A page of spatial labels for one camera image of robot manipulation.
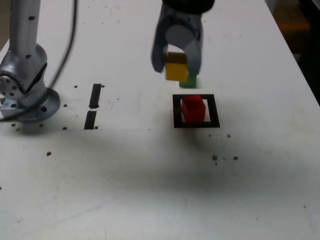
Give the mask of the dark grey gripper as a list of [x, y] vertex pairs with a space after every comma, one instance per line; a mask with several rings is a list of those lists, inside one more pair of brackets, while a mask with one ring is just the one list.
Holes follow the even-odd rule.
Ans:
[[197, 76], [202, 65], [202, 14], [183, 13], [162, 5], [151, 51], [151, 64], [157, 73], [164, 69], [165, 47], [168, 44], [185, 53], [188, 72]]

